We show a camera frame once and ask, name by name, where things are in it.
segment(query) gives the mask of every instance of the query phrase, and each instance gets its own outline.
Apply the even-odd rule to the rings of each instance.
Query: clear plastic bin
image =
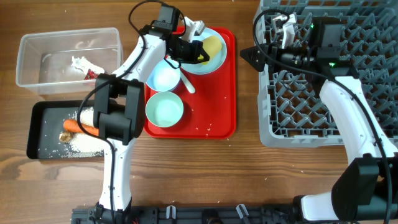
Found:
[[[74,67],[72,56],[86,57],[111,73],[123,62],[123,48],[116,28],[68,30],[22,37],[17,59],[16,83],[40,95],[90,91],[95,80]]]

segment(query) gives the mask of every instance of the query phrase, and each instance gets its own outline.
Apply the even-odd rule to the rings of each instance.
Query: orange carrot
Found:
[[[83,127],[90,133],[94,134],[95,136],[99,135],[99,130],[98,128],[94,128],[85,124],[82,124]],[[73,119],[67,119],[65,122],[63,122],[63,128],[65,128],[66,131],[69,131],[71,133],[84,133],[80,128],[79,125],[77,124],[76,120]]]

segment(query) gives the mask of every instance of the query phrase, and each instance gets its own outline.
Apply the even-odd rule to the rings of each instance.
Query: yellow sponge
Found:
[[[207,37],[202,42],[203,42],[203,50],[205,50],[205,52],[210,56],[209,61],[213,59],[214,56],[216,56],[216,54],[220,52],[221,48],[223,47],[223,44],[221,43],[219,38],[216,37],[215,35]]]

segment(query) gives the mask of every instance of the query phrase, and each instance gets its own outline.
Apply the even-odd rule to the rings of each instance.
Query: wooden table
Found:
[[[0,4],[0,223],[69,223],[73,208],[94,205],[101,194],[103,160],[34,161],[25,155],[33,105],[42,98],[15,83],[24,34],[115,27],[124,56],[137,34],[127,15],[137,0],[6,0]],[[206,26],[230,29],[237,54],[253,46],[252,21],[259,1],[167,2]],[[138,27],[157,18],[158,4],[134,12]],[[164,140],[142,134],[132,154],[134,205],[260,205],[291,202],[295,195],[330,190],[347,166],[343,147],[278,149],[259,140],[258,74],[237,58],[238,127],[228,140]],[[81,99],[82,94],[68,95]]]

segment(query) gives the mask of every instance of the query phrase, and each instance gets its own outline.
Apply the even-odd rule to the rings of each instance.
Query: gray wire basket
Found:
[[[333,16],[344,24],[342,60],[358,69],[367,101],[382,129],[398,146],[398,18],[396,0],[313,1],[261,0],[256,16],[266,9],[297,14],[294,47],[307,47],[313,16]],[[271,29],[274,16],[263,16],[256,27],[260,44],[278,41]],[[286,83],[293,90],[283,86]],[[327,107],[306,87],[302,74],[259,73],[260,139],[272,147],[319,147],[343,144]]]

